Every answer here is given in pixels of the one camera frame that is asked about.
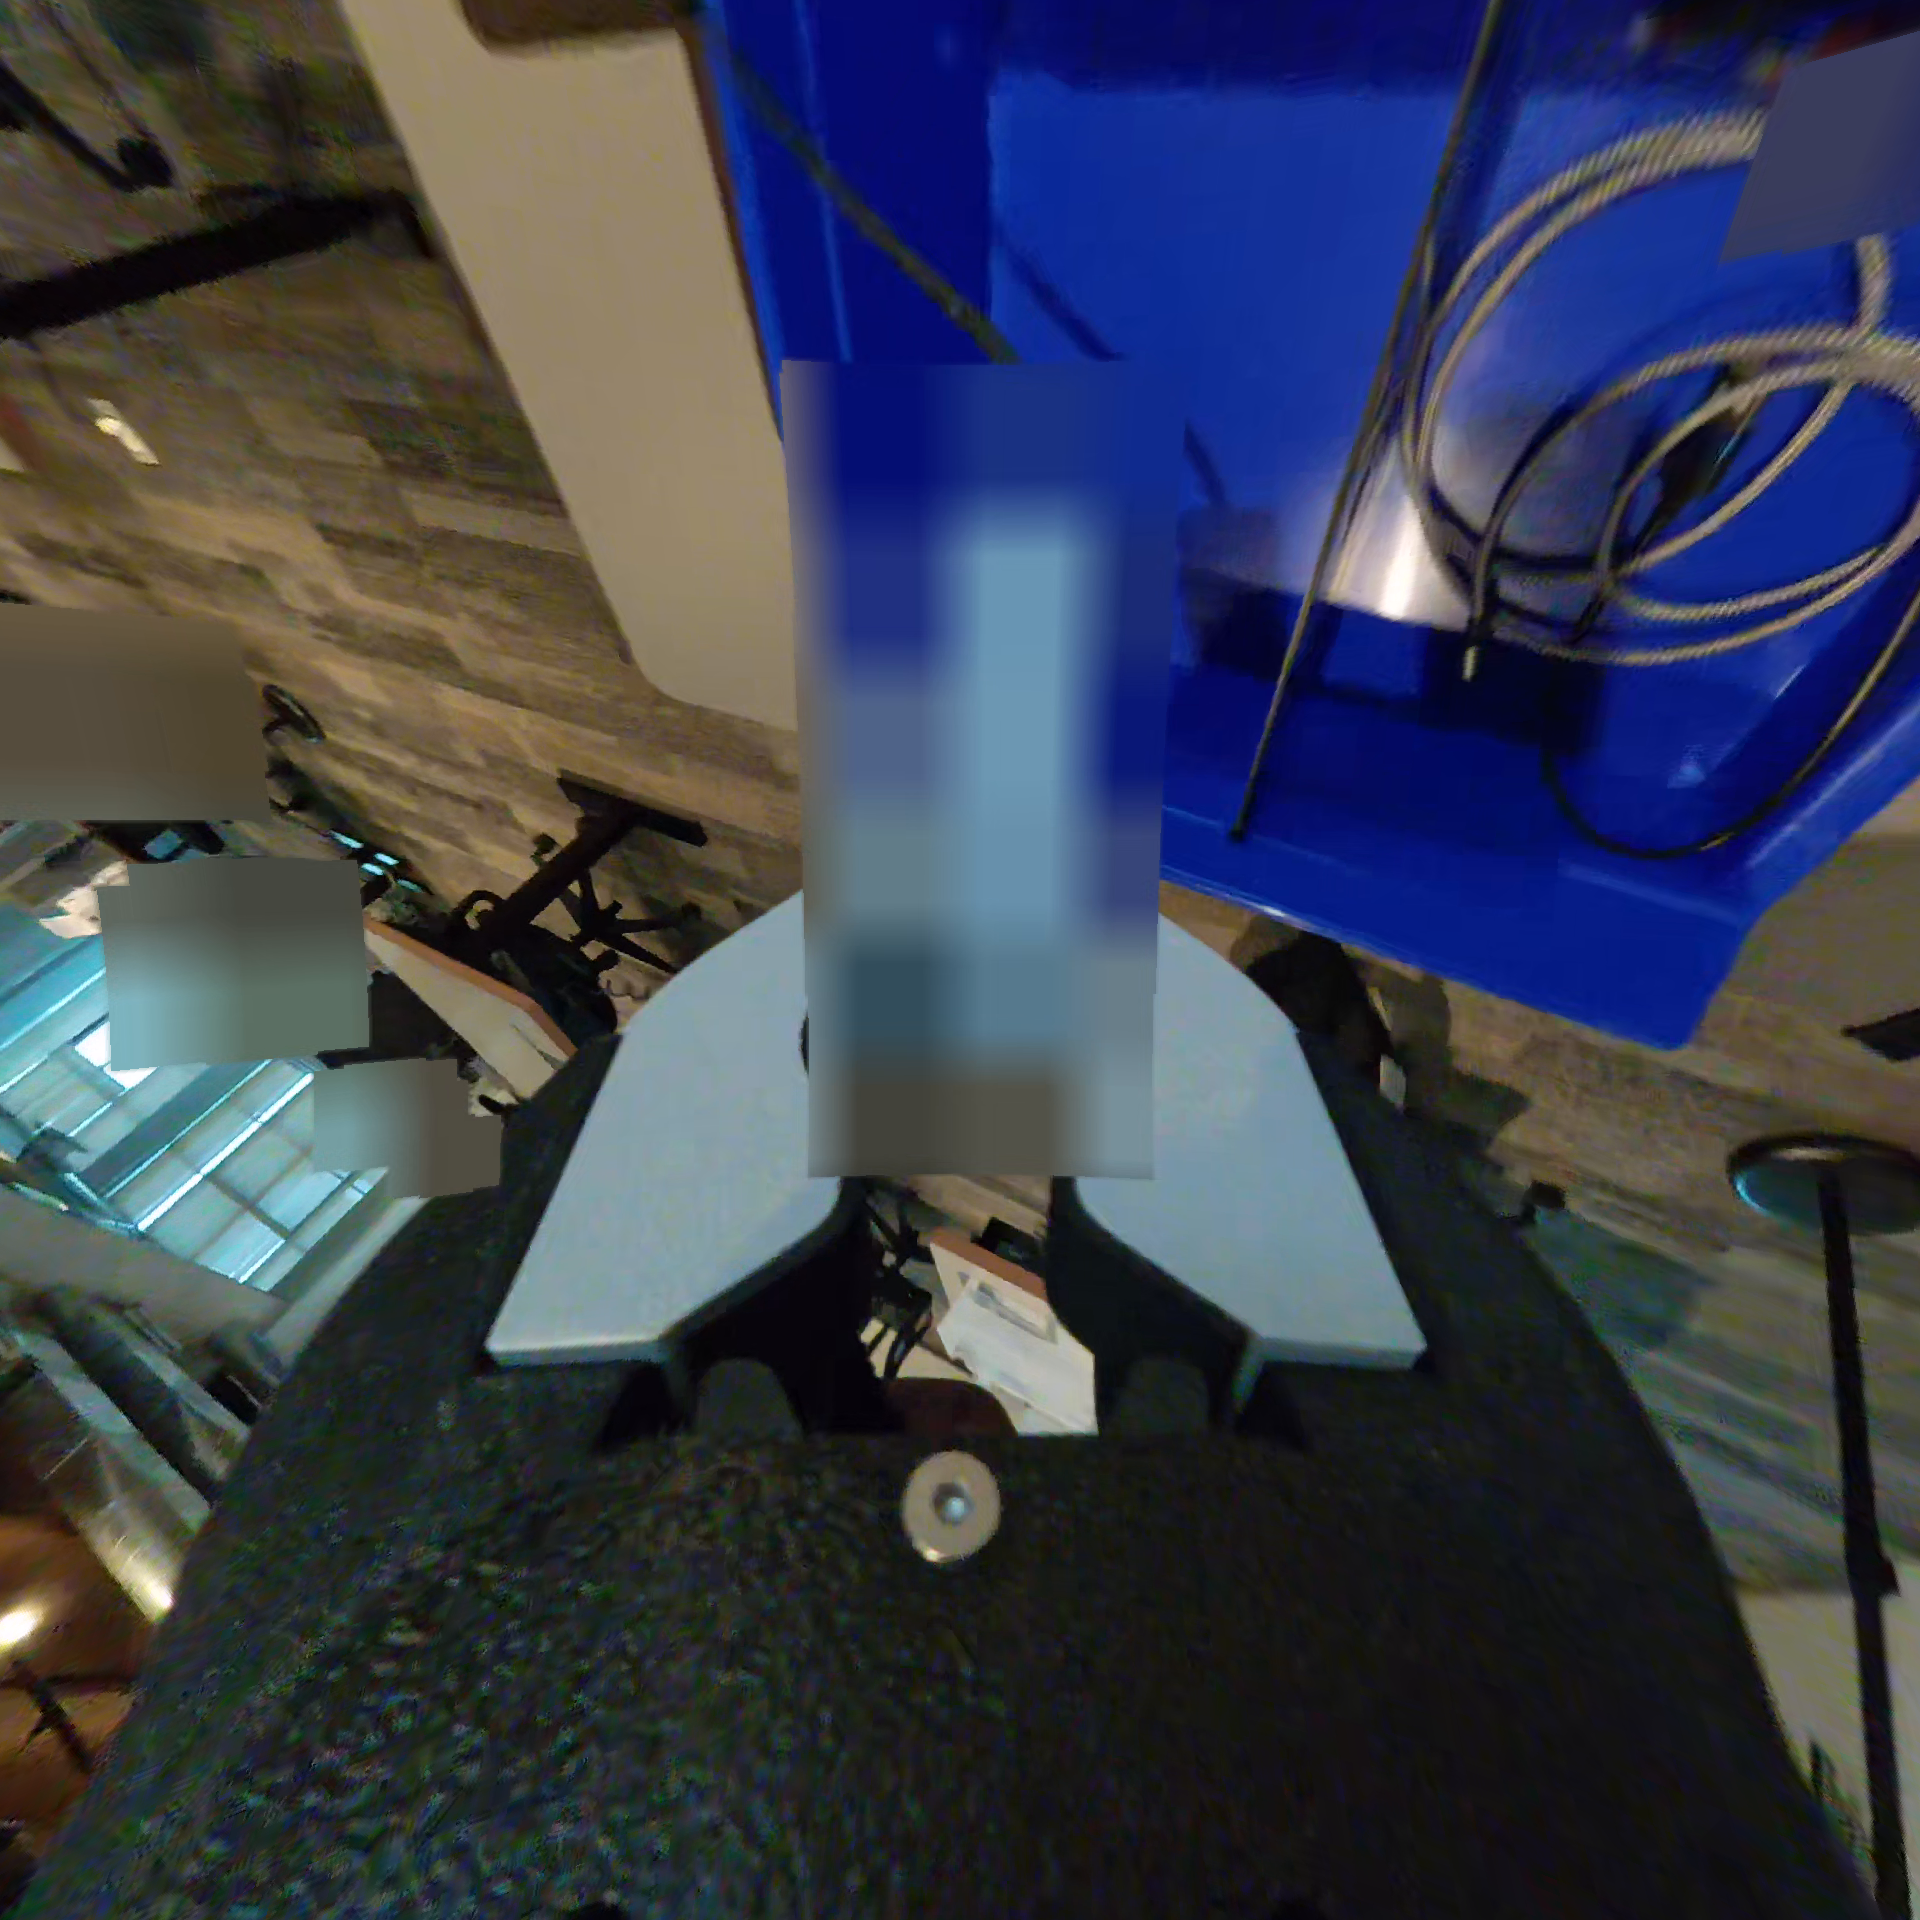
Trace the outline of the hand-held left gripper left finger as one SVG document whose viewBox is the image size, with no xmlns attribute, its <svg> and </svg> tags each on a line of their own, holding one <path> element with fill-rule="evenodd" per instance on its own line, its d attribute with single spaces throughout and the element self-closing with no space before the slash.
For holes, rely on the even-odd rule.
<svg viewBox="0 0 1920 1920">
<path fill-rule="evenodd" d="M 726 935 L 623 1024 L 487 1333 L 503 1370 L 650 1360 L 828 1224 L 810 1171 L 805 915 Z"/>
</svg>

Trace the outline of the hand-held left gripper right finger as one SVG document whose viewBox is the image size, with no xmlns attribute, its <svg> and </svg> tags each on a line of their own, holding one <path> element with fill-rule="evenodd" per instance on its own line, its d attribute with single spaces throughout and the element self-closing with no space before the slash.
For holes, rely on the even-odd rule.
<svg viewBox="0 0 1920 1920">
<path fill-rule="evenodd" d="M 1426 1338 L 1283 1011 L 1159 922 L 1150 1168 L 1061 1180 L 1050 1299 L 1100 1374 L 1404 1374 Z"/>
</svg>

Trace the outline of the black floor stand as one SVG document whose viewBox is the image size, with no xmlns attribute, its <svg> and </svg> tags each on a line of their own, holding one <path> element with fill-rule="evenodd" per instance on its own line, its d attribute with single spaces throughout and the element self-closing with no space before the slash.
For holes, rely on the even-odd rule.
<svg viewBox="0 0 1920 1920">
<path fill-rule="evenodd" d="M 1898 1702 L 1886 1605 L 1899 1578 L 1880 1535 L 1864 1390 L 1856 1242 L 1918 1228 L 1918 1162 L 1895 1142 L 1784 1133 L 1743 1142 L 1726 1163 L 1735 1198 L 1756 1214 L 1818 1235 L 1840 1454 L 1840 1542 L 1856 1635 L 1856 1688 L 1871 1887 L 1880 1915 L 1910 1915 Z"/>
</svg>

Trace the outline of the white table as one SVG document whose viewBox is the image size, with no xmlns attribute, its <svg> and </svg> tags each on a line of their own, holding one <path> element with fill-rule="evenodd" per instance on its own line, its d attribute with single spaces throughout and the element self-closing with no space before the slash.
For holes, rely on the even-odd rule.
<svg viewBox="0 0 1920 1920">
<path fill-rule="evenodd" d="M 629 659 L 794 728 L 784 454 L 687 37 L 503 48 L 472 12 L 342 5 Z"/>
</svg>

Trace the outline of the black tripod stand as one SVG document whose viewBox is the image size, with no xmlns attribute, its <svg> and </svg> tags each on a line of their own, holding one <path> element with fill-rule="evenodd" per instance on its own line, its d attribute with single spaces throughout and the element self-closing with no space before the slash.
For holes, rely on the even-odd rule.
<svg viewBox="0 0 1920 1920">
<path fill-rule="evenodd" d="M 576 811 L 571 837 L 564 844 L 539 837 L 530 875 L 509 894 L 480 888 L 458 903 L 444 903 L 402 854 L 366 838 L 299 764 L 282 757 L 278 743 L 285 735 L 308 748 L 327 743 L 318 715 L 275 680 L 262 680 L 259 695 L 268 714 L 260 735 L 270 748 L 276 815 L 355 864 L 360 904 L 391 909 L 381 922 L 387 931 L 422 936 L 439 960 L 480 974 L 487 984 L 518 992 L 550 1018 L 566 1043 L 597 1039 L 618 1029 L 606 984 L 618 962 L 634 962 L 659 976 L 680 971 L 678 960 L 661 955 L 643 939 L 684 933 L 701 909 L 686 903 L 663 915 L 636 917 L 615 898 L 602 896 L 597 870 L 639 835 L 704 847 L 709 830 L 701 823 L 564 774 L 560 794 Z"/>
</svg>

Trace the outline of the white board with brown edge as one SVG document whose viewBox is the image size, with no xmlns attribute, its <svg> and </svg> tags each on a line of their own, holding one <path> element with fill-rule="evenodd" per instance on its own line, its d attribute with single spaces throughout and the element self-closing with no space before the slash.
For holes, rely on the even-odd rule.
<svg viewBox="0 0 1920 1920">
<path fill-rule="evenodd" d="M 475 1100 L 499 1109 L 535 1096 L 574 1055 L 574 1039 L 525 992 L 363 917 L 372 968 L 394 976 L 470 1059 Z"/>
</svg>

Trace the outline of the blue plastic bin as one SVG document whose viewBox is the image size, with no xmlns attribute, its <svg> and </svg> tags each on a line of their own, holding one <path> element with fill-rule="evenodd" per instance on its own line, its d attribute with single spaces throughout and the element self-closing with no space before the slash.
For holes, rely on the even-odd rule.
<svg viewBox="0 0 1920 1920">
<path fill-rule="evenodd" d="M 692 5 L 771 368 L 1184 422 L 1164 877 L 1621 1039 L 1916 778 L 1916 5 Z"/>
</svg>

